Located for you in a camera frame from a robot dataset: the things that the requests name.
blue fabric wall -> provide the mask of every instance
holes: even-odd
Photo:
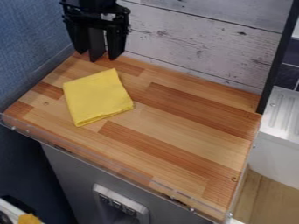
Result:
[[[0,110],[71,52],[58,0],[0,1]],[[37,211],[47,224],[74,223],[39,143],[0,127],[0,196]]]

gray cabinet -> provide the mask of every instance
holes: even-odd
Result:
[[[211,223],[170,200],[133,185],[68,152],[48,145],[43,145],[43,149],[79,224],[147,224],[147,212],[142,211],[148,211],[150,224]],[[100,187],[98,191],[95,191],[96,186]],[[113,205],[113,200],[116,204],[118,201],[123,203],[122,208]],[[132,215],[126,213],[126,207],[139,210]]]

yellow object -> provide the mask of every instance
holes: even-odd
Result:
[[[31,213],[21,214],[18,217],[18,224],[41,224],[41,221]]]
[[[115,69],[68,81],[63,90],[77,127],[134,107]]]

wooden tabletop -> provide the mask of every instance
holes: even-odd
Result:
[[[62,84],[112,67],[135,109],[76,128]],[[5,114],[42,130],[33,133],[37,137],[221,221],[260,121],[258,100],[134,59],[91,63],[74,54]]]

wooden wall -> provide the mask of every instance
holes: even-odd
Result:
[[[260,93],[292,0],[119,0],[126,54]]]

